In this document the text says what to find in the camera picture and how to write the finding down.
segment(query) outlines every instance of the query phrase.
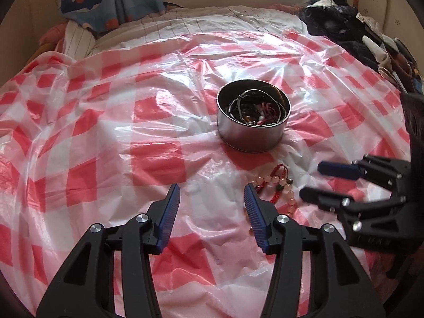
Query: plastic sheet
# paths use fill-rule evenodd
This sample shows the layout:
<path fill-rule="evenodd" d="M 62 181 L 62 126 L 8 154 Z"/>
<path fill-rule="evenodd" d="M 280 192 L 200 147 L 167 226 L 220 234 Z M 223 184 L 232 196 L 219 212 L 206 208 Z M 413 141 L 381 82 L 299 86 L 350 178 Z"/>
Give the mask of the plastic sheet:
<path fill-rule="evenodd" d="M 292 103 L 285 136 L 268 153 L 241 153 L 217 134 L 218 89 L 246 78 L 270 82 Z M 178 36 L 78 62 L 50 52 L 3 89 L 0 268 L 32 312 L 92 223 L 123 224 L 177 182 L 182 198 L 172 237 L 152 257 L 163 316 L 257 318 L 273 258 L 249 233 L 245 184 L 284 162 L 296 197 L 308 184 L 377 199 L 387 193 L 323 178 L 317 164 L 364 153 L 409 157 L 395 88 L 327 39 L 290 32 Z M 277 202 L 279 211 L 287 201 Z M 302 202 L 294 218 L 342 232 L 334 215 Z M 367 270 L 378 262 L 355 253 Z M 300 314 L 308 257 L 304 265 Z M 115 270 L 123 315 L 118 257 Z"/>

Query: beige wall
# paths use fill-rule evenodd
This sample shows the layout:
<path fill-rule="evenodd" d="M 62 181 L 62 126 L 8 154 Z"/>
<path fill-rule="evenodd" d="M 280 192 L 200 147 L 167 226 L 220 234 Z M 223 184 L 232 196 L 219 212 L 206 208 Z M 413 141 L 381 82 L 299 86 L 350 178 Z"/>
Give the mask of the beige wall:
<path fill-rule="evenodd" d="M 388 0 L 384 32 L 400 38 L 424 71 L 424 29 L 406 0 Z"/>
<path fill-rule="evenodd" d="M 16 0 L 0 25 L 0 87 L 18 73 L 38 40 L 63 19 L 56 0 Z"/>

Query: red checkered tablecloth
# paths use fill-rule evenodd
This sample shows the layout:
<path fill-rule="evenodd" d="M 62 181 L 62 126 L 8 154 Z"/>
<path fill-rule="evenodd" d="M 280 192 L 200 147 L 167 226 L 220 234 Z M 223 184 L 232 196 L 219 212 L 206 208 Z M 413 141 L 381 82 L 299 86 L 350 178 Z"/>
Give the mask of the red checkered tablecloth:
<path fill-rule="evenodd" d="M 292 103 L 285 136 L 268 153 L 241 153 L 217 133 L 219 88 L 247 78 L 281 88 Z M 3 90 L 0 269 L 32 312 L 91 224 L 124 224 L 177 182 L 172 237 L 152 257 L 163 316 L 257 318 L 273 258 L 249 233 L 245 184 L 284 162 L 296 197 L 311 185 L 378 199 L 387 194 L 361 180 L 324 178 L 317 164 L 364 153 L 409 157 L 396 89 L 329 40 L 295 33 L 178 36 L 78 62 L 50 52 Z M 276 205 L 286 204 L 282 197 Z M 334 215 L 302 202 L 294 218 L 343 232 Z M 355 253 L 367 271 L 379 261 Z M 123 314 L 118 257 L 115 272 Z M 308 257 L 303 273 L 301 314 Z"/>

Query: metal container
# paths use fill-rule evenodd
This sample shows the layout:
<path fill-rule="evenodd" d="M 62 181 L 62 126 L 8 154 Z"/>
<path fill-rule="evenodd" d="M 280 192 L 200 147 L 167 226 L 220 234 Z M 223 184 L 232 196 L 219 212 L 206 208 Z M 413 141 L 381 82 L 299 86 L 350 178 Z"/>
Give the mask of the metal container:
<path fill-rule="evenodd" d="M 268 93 L 286 108 L 287 116 L 278 124 L 269 126 L 246 125 L 232 119 L 226 112 L 230 102 L 249 89 Z M 276 146 L 284 132 L 291 105 L 287 96 L 275 86 L 260 80 L 239 80 L 225 85 L 216 97 L 218 105 L 217 124 L 222 140 L 239 151 L 248 153 L 266 152 Z"/>

